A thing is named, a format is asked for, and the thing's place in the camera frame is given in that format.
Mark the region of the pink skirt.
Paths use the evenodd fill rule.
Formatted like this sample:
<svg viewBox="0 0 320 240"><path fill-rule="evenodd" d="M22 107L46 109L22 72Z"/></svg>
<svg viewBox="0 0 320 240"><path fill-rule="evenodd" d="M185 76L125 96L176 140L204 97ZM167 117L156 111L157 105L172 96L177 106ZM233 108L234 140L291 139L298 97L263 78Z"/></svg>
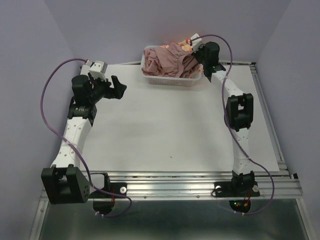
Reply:
<svg viewBox="0 0 320 240"><path fill-rule="evenodd" d="M192 52L189 44L174 42L145 49L141 70L147 76L194 78L201 67Z"/></svg>

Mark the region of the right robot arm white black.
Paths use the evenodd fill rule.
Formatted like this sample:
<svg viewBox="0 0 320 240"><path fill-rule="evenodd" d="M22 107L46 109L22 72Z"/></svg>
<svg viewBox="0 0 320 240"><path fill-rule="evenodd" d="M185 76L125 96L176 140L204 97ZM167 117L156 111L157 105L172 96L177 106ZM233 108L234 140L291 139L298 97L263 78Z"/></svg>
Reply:
<svg viewBox="0 0 320 240"><path fill-rule="evenodd" d="M195 59L203 66L207 79L221 90L224 122L232 137L233 168L230 181L214 184L212 195L218 198L242 197L256 184L253 166L248 157L249 129L254 118L254 97L244 93L228 77L219 62L220 46L216 42L192 42Z"/></svg>

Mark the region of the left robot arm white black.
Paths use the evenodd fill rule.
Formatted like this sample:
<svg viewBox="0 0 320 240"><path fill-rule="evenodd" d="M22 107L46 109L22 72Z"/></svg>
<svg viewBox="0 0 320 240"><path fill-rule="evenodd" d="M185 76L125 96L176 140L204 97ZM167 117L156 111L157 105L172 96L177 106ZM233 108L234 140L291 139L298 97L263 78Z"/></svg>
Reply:
<svg viewBox="0 0 320 240"><path fill-rule="evenodd" d="M96 104L103 98L120 100L127 89L115 75L108 81L81 74L71 83L73 96L60 149L51 166L41 173L49 202L54 205L88 201L92 182L80 165L85 163L82 152L97 114Z"/></svg>

